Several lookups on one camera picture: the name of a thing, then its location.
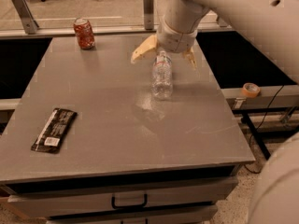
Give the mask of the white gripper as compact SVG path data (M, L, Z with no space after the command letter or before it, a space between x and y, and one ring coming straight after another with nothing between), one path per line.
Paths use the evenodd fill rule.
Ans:
M181 53L193 70L197 68L193 44L197 35L198 18L181 16L170 18L164 15L156 35L146 38L132 53L131 63L155 55L158 44L166 51Z

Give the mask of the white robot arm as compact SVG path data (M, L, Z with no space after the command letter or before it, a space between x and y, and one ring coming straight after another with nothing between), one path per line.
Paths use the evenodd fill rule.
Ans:
M295 82L299 82L299 0L170 0L155 35L132 61L162 48L192 53L200 20L213 11ZM299 224L299 133L264 165L253 191L247 224Z

